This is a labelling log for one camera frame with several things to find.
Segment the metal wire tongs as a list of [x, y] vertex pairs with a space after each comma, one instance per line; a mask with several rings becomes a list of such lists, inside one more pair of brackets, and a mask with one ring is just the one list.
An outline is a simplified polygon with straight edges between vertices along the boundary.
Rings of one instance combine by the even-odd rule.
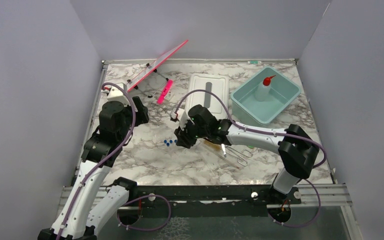
[[242, 151], [238, 151], [231, 146], [226, 146], [226, 154], [236, 158], [236, 162], [243, 167], [248, 166], [248, 159], [253, 157], [253, 153], [247, 149], [243, 149]]

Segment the red capped squeeze bottle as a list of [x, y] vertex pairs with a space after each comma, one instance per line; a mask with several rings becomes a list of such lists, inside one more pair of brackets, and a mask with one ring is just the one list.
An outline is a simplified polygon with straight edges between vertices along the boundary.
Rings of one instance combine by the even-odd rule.
[[271, 82], [275, 76], [276, 75], [265, 77], [262, 82], [257, 85], [254, 91], [254, 97], [257, 101], [262, 102], [268, 98], [271, 90]]

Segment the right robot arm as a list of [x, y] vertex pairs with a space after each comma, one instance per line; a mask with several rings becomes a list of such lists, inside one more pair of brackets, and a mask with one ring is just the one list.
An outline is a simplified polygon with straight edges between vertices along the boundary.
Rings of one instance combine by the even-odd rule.
[[286, 200], [300, 180], [310, 177], [321, 148], [296, 124], [286, 129], [248, 126], [229, 118], [217, 119], [200, 104], [182, 115], [173, 112], [171, 119], [179, 122], [174, 134], [180, 147], [189, 149], [204, 139], [220, 146], [251, 146], [278, 154], [283, 169], [268, 190], [269, 199], [276, 204]]

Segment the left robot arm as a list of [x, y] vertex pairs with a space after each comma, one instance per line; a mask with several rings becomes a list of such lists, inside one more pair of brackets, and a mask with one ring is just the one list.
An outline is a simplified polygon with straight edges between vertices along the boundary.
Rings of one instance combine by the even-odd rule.
[[95, 240], [118, 207], [137, 200], [137, 184], [124, 178], [94, 204], [103, 180], [133, 135], [133, 128], [149, 122], [148, 108], [141, 99], [134, 96], [131, 100], [128, 104], [112, 100], [102, 106], [99, 125], [83, 146], [68, 199], [52, 226], [40, 231], [39, 240]]

